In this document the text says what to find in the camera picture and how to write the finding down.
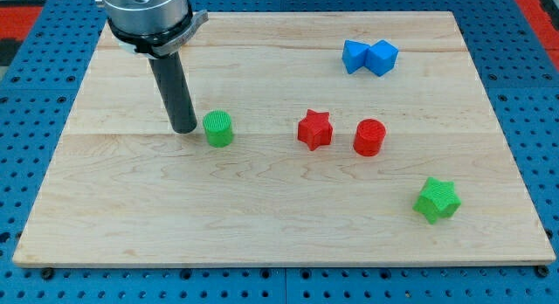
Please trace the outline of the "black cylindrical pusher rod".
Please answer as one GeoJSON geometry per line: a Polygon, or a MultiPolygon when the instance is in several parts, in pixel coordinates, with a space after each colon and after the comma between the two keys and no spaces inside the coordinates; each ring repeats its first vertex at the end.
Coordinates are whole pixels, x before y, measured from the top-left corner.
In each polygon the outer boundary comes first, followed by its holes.
{"type": "Polygon", "coordinates": [[[177,52],[149,61],[155,82],[165,106],[169,123],[178,134],[188,134],[197,126],[197,118],[177,52]]]}

